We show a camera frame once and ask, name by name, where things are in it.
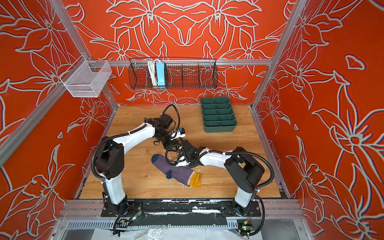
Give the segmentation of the purple sock with yellow cuff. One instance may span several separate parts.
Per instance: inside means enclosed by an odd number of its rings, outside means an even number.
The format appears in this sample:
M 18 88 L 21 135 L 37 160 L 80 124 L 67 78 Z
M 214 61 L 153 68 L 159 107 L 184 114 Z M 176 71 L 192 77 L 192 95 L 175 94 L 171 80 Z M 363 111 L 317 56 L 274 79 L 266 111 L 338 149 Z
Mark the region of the purple sock with yellow cuff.
M 166 158 L 156 154 L 152 156 L 152 164 L 160 170 L 167 179 L 174 179 L 187 187 L 200 188 L 202 184 L 202 175 L 186 167 L 172 167 L 168 164 Z

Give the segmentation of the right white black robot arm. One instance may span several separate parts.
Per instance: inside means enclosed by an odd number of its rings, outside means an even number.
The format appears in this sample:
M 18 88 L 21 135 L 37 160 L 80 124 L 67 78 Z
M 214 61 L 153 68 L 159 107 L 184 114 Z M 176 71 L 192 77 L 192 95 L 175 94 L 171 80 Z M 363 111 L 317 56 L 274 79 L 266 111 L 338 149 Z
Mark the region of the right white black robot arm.
M 247 217 L 239 227 L 240 236 L 254 236 L 261 232 L 265 223 L 265 205 L 258 192 L 260 188 L 269 185 L 275 179 L 272 165 L 262 156 L 248 152 L 242 147 L 233 151 L 211 150 L 209 148 L 192 146 L 188 141 L 173 144 L 166 148 L 166 162 L 175 167 L 186 164 L 187 169 L 201 166 L 214 166 L 227 170 L 237 185 L 237 192 L 232 202 L 220 204 L 221 214 L 229 216 Z M 257 200 L 261 205 L 261 222 L 255 228 L 252 223 L 250 202 Z

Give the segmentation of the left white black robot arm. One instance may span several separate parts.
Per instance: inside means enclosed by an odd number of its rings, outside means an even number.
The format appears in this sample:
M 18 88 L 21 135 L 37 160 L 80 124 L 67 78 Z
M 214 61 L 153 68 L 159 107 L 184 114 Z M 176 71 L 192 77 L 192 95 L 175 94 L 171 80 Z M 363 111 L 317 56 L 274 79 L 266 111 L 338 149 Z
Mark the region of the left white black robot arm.
M 170 104 L 158 118 L 144 119 L 140 126 L 127 133 L 102 138 L 93 153 L 91 170 L 101 180 L 103 198 L 113 214 L 126 217 L 130 209 L 122 182 L 125 154 L 150 138 L 162 143 L 165 150 L 175 151 L 177 140 L 185 136 L 180 123 L 177 107 Z

